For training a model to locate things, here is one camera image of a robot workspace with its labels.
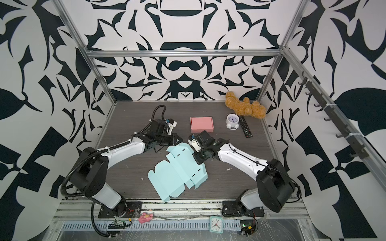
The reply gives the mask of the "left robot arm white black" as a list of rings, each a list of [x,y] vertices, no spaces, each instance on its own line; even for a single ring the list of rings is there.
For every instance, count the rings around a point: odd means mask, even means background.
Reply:
[[[173,119],[155,119],[142,132],[129,140],[102,149],[86,148],[62,182],[60,192],[65,198],[83,196],[100,204],[113,216],[123,216],[128,208],[124,197],[106,182],[107,172],[114,165],[132,156],[141,155],[156,146],[169,147],[183,139],[173,132]]]

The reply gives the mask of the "pink paper box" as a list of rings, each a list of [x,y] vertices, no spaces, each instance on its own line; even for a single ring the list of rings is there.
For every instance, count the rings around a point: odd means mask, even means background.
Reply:
[[[214,131],[214,123],[212,117],[191,117],[191,133],[201,133],[206,131],[212,133]]]

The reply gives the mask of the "light blue paper box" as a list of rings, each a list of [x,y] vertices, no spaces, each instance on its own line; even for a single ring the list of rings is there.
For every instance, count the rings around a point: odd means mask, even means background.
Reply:
[[[168,147],[166,160],[148,172],[148,179],[163,202],[179,197],[185,188],[197,189],[208,179],[204,164],[197,164],[189,144]]]

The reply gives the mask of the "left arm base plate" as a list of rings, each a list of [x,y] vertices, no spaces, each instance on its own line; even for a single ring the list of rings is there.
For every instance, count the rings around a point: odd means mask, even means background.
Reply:
[[[113,209],[108,208],[104,204],[101,205],[98,213],[100,219],[120,219],[120,218],[138,218],[142,210],[142,202],[130,201],[117,204]]]

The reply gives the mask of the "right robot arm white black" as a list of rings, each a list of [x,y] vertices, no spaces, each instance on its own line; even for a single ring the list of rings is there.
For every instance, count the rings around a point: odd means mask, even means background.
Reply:
[[[239,169],[256,182],[255,189],[245,190],[234,201],[235,215],[247,215],[261,207],[278,213],[297,188],[277,159],[259,159],[237,149],[228,140],[214,139],[207,131],[190,135],[188,143],[194,149],[193,157],[198,164],[217,159]]]

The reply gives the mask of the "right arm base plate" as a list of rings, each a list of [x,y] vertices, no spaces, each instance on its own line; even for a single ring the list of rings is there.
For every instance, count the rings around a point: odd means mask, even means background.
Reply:
[[[221,214],[224,217],[236,217],[236,216],[248,216],[261,218],[264,217],[265,212],[263,207],[257,207],[254,209],[247,209],[241,201],[223,201]]]

